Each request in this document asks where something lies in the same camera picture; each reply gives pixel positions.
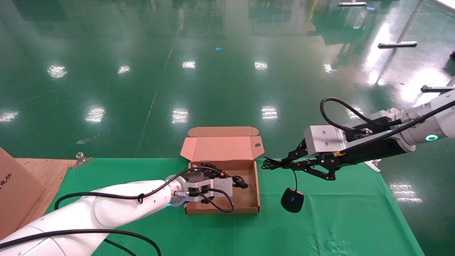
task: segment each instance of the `cardboard box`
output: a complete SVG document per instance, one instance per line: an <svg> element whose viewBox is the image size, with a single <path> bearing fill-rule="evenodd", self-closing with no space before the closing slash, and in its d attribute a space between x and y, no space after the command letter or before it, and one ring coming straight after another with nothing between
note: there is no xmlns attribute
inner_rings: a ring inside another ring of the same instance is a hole
<svg viewBox="0 0 455 256"><path fill-rule="evenodd" d="M248 188L233 188L234 211L230 214L259 213L258 169L255 158L264 153L259 131L253 127L196 127L188 131L180 155L190 160L188 167L209 162L230 176L239 175ZM227 198L216 197L213 202L230 209ZM226 214L211 204L185 204L187 215Z"/></svg>
<svg viewBox="0 0 455 256"><path fill-rule="evenodd" d="M46 189L0 148L0 240L13 233Z"/></svg>

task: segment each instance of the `metal pole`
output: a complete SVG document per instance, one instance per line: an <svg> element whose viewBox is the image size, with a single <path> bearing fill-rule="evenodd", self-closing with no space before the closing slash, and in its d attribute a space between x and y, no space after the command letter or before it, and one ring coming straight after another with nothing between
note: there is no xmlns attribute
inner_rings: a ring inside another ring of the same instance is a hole
<svg viewBox="0 0 455 256"><path fill-rule="evenodd" d="M447 86L454 86L455 85L455 76L452 77L452 79L449 81L449 83L447 84Z"/></svg>
<svg viewBox="0 0 455 256"><path fill-rule="evenodd" d="M397 44L401 43L403 41L404 36L406 35L406 32L408 32L409 27L411 27L412 22L414 21L415 17L417 16L417 13L420 11L422 8L422 5L424 4L425 0L420 0L419 3L417 4L416 8L411 14L411 17L409 18L408 22L404 26L403 31L401 32L401 35L398 37Z"/></svg>

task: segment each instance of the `box flap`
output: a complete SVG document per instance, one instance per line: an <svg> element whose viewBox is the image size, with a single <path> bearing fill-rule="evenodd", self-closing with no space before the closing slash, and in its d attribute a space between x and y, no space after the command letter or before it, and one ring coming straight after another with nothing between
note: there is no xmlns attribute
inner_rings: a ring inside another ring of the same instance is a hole
<svg viewBox="0 0 455 256"><path fill-rule="evenodd" d="M258 134L259 131L250 126L195 127L188 131L190 137L240 137Z"/></svg>
<svg viewBox="0 0 455 256"><path fill-rule="evenodd" d="M180 155L193 162L253 160L264 153L253 127L196 127L188 134Z"/></svg>

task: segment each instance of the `wireless mouse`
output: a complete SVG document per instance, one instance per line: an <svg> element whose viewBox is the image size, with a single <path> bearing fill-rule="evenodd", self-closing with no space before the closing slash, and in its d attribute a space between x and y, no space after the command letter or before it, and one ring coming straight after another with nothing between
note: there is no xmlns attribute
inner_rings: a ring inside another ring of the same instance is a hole
<svg viewBox="0 0 455 256"><path fill-rule="evenodd" d="M302 209L303 198L302 192L287 188L281 197L281 206L288 212L298 213Z"/></svg>

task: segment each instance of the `robotic arm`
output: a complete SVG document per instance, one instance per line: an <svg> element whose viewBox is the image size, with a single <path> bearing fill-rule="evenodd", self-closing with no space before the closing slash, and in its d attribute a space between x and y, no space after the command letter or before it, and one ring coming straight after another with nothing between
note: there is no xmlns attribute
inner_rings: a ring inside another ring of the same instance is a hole
<svg viewBox="0 0 455 256"><path fill-rule="evenodd" d="M126 200L103 196L83 196L74 203L55 210L17 230L0 241L2 256L88 256L104 241L109 233L85 233L46 236L8 246L7 242L23 237L59 230L113 230L132 221L151 215L167 206L186 202L212 203L214 197L227 196L231 202L232 187L246 188L240 176L229 177L209 163L193 167L164 180L148 180L119 184L91 193L136 198Z"/></svg>
<svg viewBox="0 0 455 256"><path fill-rule="evenodd" d="M447 137L455 138L453 89L445 87L442 91L444 94L415 108L402 111L391 108L368 117L360 115L362 119L344 126L310 126L304 131L305 138L294 151L289 152L288 157L281 161L267 159L263 169L301 170L325 180L335 180L335 172L344 166L412 152L416 145L421 143ZM422 91L432 90L424 86ZM346 106L335 98L324 99L321 102L323 115L326 101L336 101ZM352 132L353 129L363 133ZM295 162L305 156L314 159ZM314 169L315 165L324 167L328 173Z"/></svg>

